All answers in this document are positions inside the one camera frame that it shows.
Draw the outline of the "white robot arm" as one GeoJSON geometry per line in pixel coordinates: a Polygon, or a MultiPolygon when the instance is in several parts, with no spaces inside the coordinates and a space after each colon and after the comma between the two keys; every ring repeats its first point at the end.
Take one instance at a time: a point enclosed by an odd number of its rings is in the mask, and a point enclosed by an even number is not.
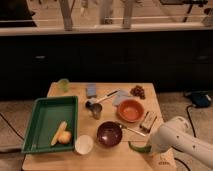
{"type": "Polygon", "coordinates": [[[188,128],[189,122],[181,116],[164,122],[150,134],[151,152],[164,153],[174,147],[213,169],[213,145],[189,135],[188,128]]]}

